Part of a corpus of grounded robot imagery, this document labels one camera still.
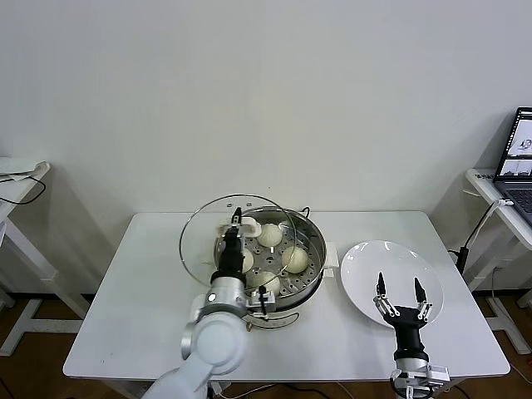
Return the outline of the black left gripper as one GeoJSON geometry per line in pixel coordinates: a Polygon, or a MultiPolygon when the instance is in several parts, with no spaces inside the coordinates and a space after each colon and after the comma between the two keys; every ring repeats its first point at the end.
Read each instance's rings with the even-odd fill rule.
{"type": "Polygon", "coordinates": [[[232,226],[214,247],[215,275],[243,275],[244,255],[239,228],[242,224],[242,209],[237,207],[232,216],[232,226]]]}

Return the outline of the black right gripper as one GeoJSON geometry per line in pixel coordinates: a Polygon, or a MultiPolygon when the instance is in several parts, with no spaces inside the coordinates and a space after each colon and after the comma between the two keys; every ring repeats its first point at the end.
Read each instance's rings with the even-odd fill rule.
{"type": "Polygon", "coordinates": [[[395,316],[395,307],[387,298],[385,280],[382,272],[378,274],[376,296],[373,302],[383,317],[394,317],[392,326],[396,335],[397,349],[394,359],[415,358],[426,361],[427,353],[421,342],[420,329],[426,322],[432,310],[432,303],[427,301],[426,291],[418,278],[414,278],[417,308],[398,306],[399,315],[395,316]]]}

